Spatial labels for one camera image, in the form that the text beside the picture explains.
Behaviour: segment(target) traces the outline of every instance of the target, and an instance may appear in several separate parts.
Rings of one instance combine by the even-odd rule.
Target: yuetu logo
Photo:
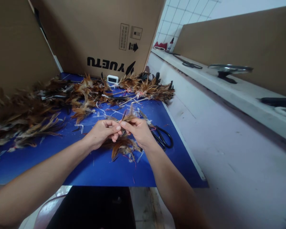
[[[136,62],[134,61],[131,65],[129,65],[126,69],[126,72],[125,72],[124,71],[124,64],[121,64],[120,67],[117,69],[118,63],[116,63],[114,61],[102,60],[102,65],[101,65],[100,59],[97,59],[97,61],[95,62],[95,59],[93,57],[87,58],[88,66],[105,68],[105,69],[110,69],[110,70],[114,70],[114,71],[118,71],[118,72],[125,72],[126,75],[128,75],[129,73],[132,74],[134,72],[133,67],[134,67],[135,63]]]

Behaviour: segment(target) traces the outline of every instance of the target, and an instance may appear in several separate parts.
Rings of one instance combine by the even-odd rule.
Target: cardboard partition
[[[205,65],[253,67],[235,76],[286,96],[286,7],[184,25],[174,52]]]
[[[27,0],[0,1],[0,87],[6,94],[59,74]]]
[[[32,0],[64,72],[118,77],[144,70],[164,0]]]

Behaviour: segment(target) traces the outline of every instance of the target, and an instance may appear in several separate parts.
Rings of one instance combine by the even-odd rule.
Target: red thread
[[[127,157],[126,155],[123,155],[124,157],[128,158],[130,161],[132,160],[131,158]],[[133,159],[132,161],[134,161],[135,165],[136,165],[136,161]]]

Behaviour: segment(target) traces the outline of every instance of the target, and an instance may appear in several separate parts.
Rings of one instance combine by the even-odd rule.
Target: blue work surface
[[[82,77],[77,75],[62,73],[61,78],[65,77],[66,79],[75,81],[82,80]],[[162,102],[147,100],[140,103],[141,105],[135,103],[134,107],[138,107],[147,115],[148,119],[152,120],[154,125],[158,125],[163,128],[172,136],[174,147],[166,149],[165,152],[189,184],[195,188],[208,187],[207,181],[202,180],[197,172],[197,169],[195,168],[193,161],[190,158],[189,153],[187,152]],[[101,104],[99,107],[105,110],[109,106],[107,104]],[[123,113],[124,110],[128,108],[128,106],[125,106],[118,111]],[[100,112],[100,115],[103,115],[101,110],[96,109],[96,112],[98,111]],[[106,111],[107,115],[112,115],[117,119],[122,118],[121,114],[113,113],[113,111]],[[97,114],[91,114],[81,122],[81,124],[84,125],[83,133],[89,132],[98,120],[104,119],[104,117],[96,116]],[[6,152],[1,156],[0,184],[8,183],[24,171],[58,153],[85,136],[81,134],[80,131],[72,132],[77,129],[77,127],[74,126],[74,124],[76,124],[76,119],[70,119],[70,115],[67,115],[66,111],[62,110],[59,118],[64,117],[66,117],[67,125],[59,132],[63,137],[46,136],[41,144],[40,139],[36,141],[38,145],[35,148],[27,147],[24,149],[18,149],[11,153]],[[12,142],[6,144],[0,150],[8,149],[11,145]],[[105,150],[102,148],[93,151],[68,176],[64,185],[156,186],[151,167],[145,154],[143,154],[140,162],[135,165],[134,162],[130,163],[128,158],[123,157],[121,154],[114,162],[111,162],[111,153],[112,150]],[[140,152],[134,152],[136,160],[140,154]]]

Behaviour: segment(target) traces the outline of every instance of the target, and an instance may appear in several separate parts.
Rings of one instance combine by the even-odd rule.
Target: black scissors
[[[147,119],[147,116],[146,116],[142,111],[140,111],[140,113],[141,113],[141,115],[143,116],[144,119],[148,120],[148,119]],[[148,123],[148,126],[149,126],[149,129],[151,130],[152,135],[153,135],[154,138],[160,143],[160,146],[162,147],[162,149],[163,149],[164,151],[166,150],[166,148],[169,148],[169,149],[170,149],[170,148],[173,148],[173,147],[174,147],[174,141],[173,141],[171,135],[170,135],[167,131],[163,130],[162,128],[160,128],[160,127],[158,127],[158,126],[153,125],[151,122]],[[162,135],[161,132],[163,132],[164,134],[166,134],[166,135],[168,136],[168,138],[169,138],[169,140],[170,140],[170,142],[171,142],[170,144],[168,144],[168,143],[165,141],[165,139],[163,138],[163,135]]]
[[[197,64],[190,63],[190,62],[188,62],[188,61],[186,61],[186,60],[183,60],[182,58],[178,57],[178,56],[180,56],[180,54],[177,54],[177,53],[175,53],[175,52],[167,52],[167,53],[172,54],[172,55],[173,55],[174,57],[176,57],[178,60],[182,61],[182,62],[183,62],[182,64],[183,64],[184,66],[186,66],[186,67],[202,69],[201,66],[199,66],[199,65],[197,65]]]

